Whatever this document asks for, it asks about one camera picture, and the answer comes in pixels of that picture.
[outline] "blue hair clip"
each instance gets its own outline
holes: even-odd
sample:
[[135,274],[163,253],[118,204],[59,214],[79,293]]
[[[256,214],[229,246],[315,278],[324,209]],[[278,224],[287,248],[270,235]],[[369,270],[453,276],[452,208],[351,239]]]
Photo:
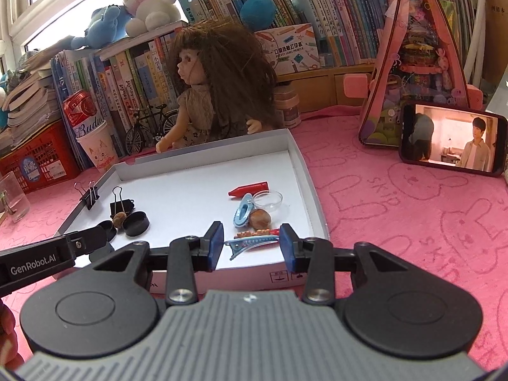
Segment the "blue hair clip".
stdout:
[[249,215],[254,209],[254,202],[252,199],[252,194],[247,193],[242,198],[238,209],[235,212],[235,217],[233,218],[233,224],[236,227],[243,227],[247,225],[249,221]]
[[261,235],[261,236],[249,236],[247,238],[238,238],[233,239],[232,241],[224,242],[225,245],[228,245],[233,252],[230,261],[235,259],[242,252],[247,251],[248,249],[256,248],[261,245],[266,245],[267,243],[275,243],[279,241],[279,237],[275,235]]

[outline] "man on screen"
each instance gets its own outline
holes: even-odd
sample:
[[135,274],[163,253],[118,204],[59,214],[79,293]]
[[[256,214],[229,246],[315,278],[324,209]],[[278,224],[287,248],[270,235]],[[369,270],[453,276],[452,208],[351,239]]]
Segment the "man on screen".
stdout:
[[485,120],[473,119],[473,140],[467,142],[464,151],[456,164],[459,168],[487,171],[489,166],[490,148],[483,141],[482,136],[487,127]]

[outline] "paper cup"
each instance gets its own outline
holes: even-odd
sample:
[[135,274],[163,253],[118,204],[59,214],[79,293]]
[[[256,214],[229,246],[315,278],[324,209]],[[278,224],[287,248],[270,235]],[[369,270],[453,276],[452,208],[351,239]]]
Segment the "paper cup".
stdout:
[[97,129],[78,137],[77,140],[100,173],[105,173],[118,163],[118,156],[105,121]]

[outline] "budweiser can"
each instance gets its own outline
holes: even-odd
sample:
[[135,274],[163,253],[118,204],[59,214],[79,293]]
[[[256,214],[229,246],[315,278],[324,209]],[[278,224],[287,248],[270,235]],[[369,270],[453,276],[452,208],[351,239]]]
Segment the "budweiser can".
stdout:
[[63,102],[63,112],[76,137],[87,135],[103,122],[101,113],[86,90],[80,90],[69,96]]

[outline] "red plastic basket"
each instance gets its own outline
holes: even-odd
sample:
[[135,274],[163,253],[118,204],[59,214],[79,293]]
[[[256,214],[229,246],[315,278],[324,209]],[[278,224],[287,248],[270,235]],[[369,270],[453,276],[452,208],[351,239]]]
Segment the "red plastic basket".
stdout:
[[6,175],[10,171],[25,193],[78,176],[80,170],[62,120],[0,159],[0,173]]

